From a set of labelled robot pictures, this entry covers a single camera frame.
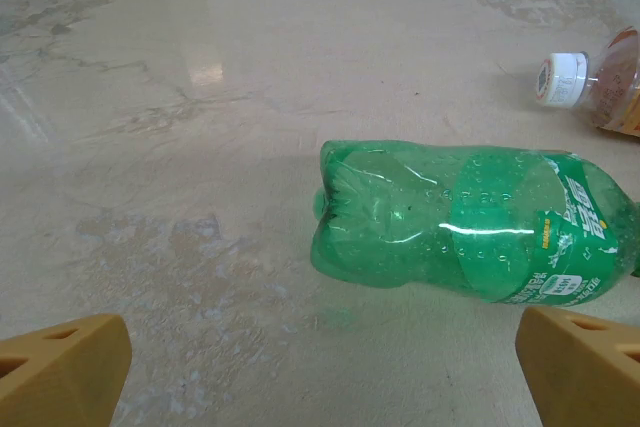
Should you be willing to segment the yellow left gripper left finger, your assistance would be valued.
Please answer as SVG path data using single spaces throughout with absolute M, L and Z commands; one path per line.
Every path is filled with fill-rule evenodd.
M 132 361 L 124 319 L 98 314 L 1 341 L 3 426 L 108 426 Z

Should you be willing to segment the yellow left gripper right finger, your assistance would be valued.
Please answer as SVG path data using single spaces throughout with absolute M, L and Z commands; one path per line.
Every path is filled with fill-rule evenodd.
M 515 350 L 544 426 L 639 424 L 637 326 L 528 307 Z

